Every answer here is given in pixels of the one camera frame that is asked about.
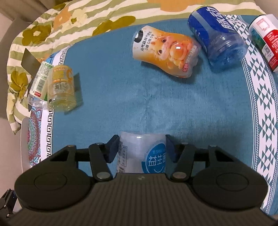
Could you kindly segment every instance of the plastic bottle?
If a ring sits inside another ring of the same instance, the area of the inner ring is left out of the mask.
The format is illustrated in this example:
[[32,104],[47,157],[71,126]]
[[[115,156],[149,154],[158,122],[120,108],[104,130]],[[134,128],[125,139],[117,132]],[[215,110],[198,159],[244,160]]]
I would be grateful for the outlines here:
[[118,173],[164,173],[165,134],[121,132]]
[[258,16],[249,26],[248,33],[265,56],[271,70],[278,72],[278,20],[273,14]]
[[53,68],[52,64],[43,61],[34,78],[30,92],[27,96],[28,104],[40,109],[47,109],[47,80],[49,71]]
[[200,44],[193,38],[144,26],[133,37],[132,55],[152,63],[170,75],[188,78],[198,62]]
[[213,69],[225,69],[240,62],[248,46],[232,25],[215,8],[203,6],[188,18],[188,26],[207,54]]
[[51,69],[48,78],[48,109],[70,111],[76,106],[72,69],[58,65]]

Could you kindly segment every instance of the metal screw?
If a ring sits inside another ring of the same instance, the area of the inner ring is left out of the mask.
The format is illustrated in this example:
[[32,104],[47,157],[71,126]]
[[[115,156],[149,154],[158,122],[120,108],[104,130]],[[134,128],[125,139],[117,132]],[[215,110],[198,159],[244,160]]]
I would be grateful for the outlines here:
[[184,179],[186,178],[186,173],[184,172],[174,172],[173,173],[173,177],[176,178],[176,179]]
[[97,176],[99,179],[104,180],[104,179],[109,178],[111,175],[110,175],[110,173],[108,173],[108,172],[99,172],[96,176]]

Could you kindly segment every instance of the clear plastic bottle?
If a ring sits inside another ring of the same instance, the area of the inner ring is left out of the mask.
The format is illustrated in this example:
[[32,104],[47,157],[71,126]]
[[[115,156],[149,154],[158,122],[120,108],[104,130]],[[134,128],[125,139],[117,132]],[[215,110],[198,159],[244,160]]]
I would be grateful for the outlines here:
[[76,107],[72,69],[58,65],[51,69],[48,78],[47,106],[53,111],[70,111]]
[[207,54],[213,69],[225,69],[240,62],[248,46],[232,25],[215,8],[203,6],[188,18],[188,26]]
[[34,78],[30,92],[27,96],[28,104],[40,109],[47,109],[47,80],[52,64],[43,61]]
[[118,173],[164,173],[165,134],[121,132]]

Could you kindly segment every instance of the blue bottle label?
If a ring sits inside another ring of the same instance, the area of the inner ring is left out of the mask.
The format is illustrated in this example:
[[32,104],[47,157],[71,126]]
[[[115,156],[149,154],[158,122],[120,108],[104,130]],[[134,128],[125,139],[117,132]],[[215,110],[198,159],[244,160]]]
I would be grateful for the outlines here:
[[165,165],[166,147],[160,143],[147,154],[145,161],[142,162],[142,170],[144,173],[164,173]]
[[188,26],[206,52],[212,41],[210,40],[211,32],[237,33],[224,16],[216,8],[210,6],[201,7],[193,12],[188,18]]

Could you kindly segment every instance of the white patterned border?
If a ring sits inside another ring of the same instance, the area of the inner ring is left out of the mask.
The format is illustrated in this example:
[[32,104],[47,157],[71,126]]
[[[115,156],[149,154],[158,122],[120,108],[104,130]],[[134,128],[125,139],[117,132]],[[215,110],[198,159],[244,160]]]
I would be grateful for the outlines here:
[[241,16],[227,15],[226,19],[249,46],[242,60],[242,66],[252,106],[254,131],[252,168],[268,183],[268,193],[261,206],[268,214],[277,182],[277,90],[267,62],[249,38],[249,25]]
[[[49,63],[52,65],[63,65],[66,59],[66,54],[71,46],[63,48],[53,56],[49,57]],[[52,132],[53,132],[53,117],[54,112],[44,110],[41,117],[41,160],[44,160],[52,155]]]

